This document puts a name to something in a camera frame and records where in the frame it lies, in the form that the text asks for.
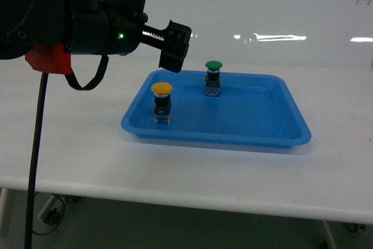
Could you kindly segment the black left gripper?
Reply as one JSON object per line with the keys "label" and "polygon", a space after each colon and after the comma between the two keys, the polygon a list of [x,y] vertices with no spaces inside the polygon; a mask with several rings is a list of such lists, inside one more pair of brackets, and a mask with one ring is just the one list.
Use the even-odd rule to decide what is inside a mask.
{"label": "black left gripper", "polygon": [[159,67],[179,73],[189,48],[192,30],[190,27],[169,21],[168,26],[159,30],[148,26],[144,13],[146,0],[102,0],[109,8],[118,13],[112,16],[115,40],[118,44],[115,54],[127,55],[140,43],[161,51]]}

